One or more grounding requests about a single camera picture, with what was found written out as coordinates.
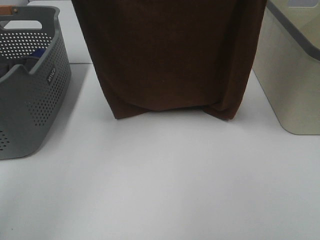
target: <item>gray plastic basket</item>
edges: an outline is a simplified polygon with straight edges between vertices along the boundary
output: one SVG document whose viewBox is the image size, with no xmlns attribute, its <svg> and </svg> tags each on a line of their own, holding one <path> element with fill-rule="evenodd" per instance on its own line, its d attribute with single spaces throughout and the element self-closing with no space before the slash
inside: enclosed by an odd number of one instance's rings
<svg viewBox="0 0 320 240">
<path fill-rule="evenodd" d="M 0 63 L 46 51 L 31 69 L 15 65 L 0 78 L 0 159 L 23 157 L 43 142 L 63 102 L 71 70 L 58 21 L 59 9 L 13 7 L 0 21 L 39 21 L 42 29 L 0 27 Z"/>
</svg>

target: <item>brown fabric bin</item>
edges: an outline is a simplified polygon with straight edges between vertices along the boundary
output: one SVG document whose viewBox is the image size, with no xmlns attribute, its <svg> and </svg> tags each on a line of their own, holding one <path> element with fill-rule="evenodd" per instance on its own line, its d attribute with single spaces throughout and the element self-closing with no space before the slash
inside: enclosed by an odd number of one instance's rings
<svg viewBox="0 0 320 240">
<path fill-rule="evenodd" d="M 266 0 L 72 2 L 117 119 L 186 107 L 235 116 Z"/>
</svg>

